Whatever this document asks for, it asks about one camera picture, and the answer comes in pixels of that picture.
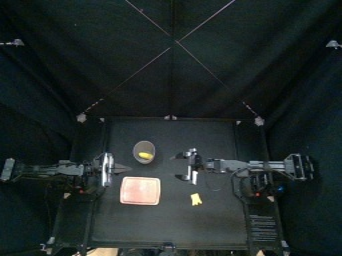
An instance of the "pink plate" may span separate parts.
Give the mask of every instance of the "pink plate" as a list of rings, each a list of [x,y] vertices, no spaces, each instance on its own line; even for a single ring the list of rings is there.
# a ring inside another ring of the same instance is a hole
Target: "pink plate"
[[[123,204],[158,205],[161,180],[146,177],[124,177],[120,190]]]

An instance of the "black fabric backdrop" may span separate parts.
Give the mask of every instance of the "black fabric backdrop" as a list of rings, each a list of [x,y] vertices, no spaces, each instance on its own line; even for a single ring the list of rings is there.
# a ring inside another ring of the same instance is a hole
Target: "black fabric backdrop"
[[[254,117],[246,101],[273,158],[301,151],[320,163],[321,178],[283,198],[290,244],[341,254],[342,56],[325,48],[342,40],[341,11],[340,0],[3,0],[0,42],[26,46],[0,46],[0,159],[67,158],[99,99],[88,115],[237,119]]]

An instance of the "pink square plate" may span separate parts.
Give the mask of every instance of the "pink square plate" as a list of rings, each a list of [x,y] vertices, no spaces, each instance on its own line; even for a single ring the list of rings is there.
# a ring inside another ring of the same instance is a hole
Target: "pink square plate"
[[[146,177],[124,177],[120,190],[122,204],[158,205],[161,180]]]

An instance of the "black curtain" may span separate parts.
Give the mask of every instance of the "black curtain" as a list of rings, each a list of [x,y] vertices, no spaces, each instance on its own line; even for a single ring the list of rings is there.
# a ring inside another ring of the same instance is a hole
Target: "black curtain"
[[[342,254],[342,52],[322,49],[316,57],[321,63],[306,66],[269,119],[269,144],[273,159],[297,152],[314,159],[316,179],[291,183],[281,201],[290,246],[301,255],[336,256]]]

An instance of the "black fabric wall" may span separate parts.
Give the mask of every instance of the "black fabric wall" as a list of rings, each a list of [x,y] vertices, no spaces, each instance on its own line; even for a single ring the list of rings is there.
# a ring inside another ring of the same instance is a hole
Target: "black fabric wall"
[[[124,1],[84,2],[2,1],[0,41],[23,38],[26,47],[0,47],[0,160],[67,159],[76,114],[229,1],[174,1],[174,38]],[[132,2],[171,33],[171,2]],[[282,198],[290,245],[302,255],[342,255],[342,50],[325,49],[342,39],[341,1],[235,2],[185,40],[230,89],[174,47],[91,114],[250,118],[245,99],[267,119],[273,159],[299,152],[317,160],[317,179]],[[46,186],[31,185],[0,186],[0,254],[47,238]],[[23,225],[32,233],[20,237]]]
[[[342,255],[342,52],[324,54],[283,94],[269,127],[274,159],[299,152],[316,160],[316,180],[290,184],[281,201],[289,243],[312,256]]]
[[[20,38],[0,14],[2,42]],[[31,164],[70,159],[71,112],[32,51],[0,48],[0,168],[12,157]],[[0,184],[0,255],[38,255],[51,233],[58,197],[46,182]]]

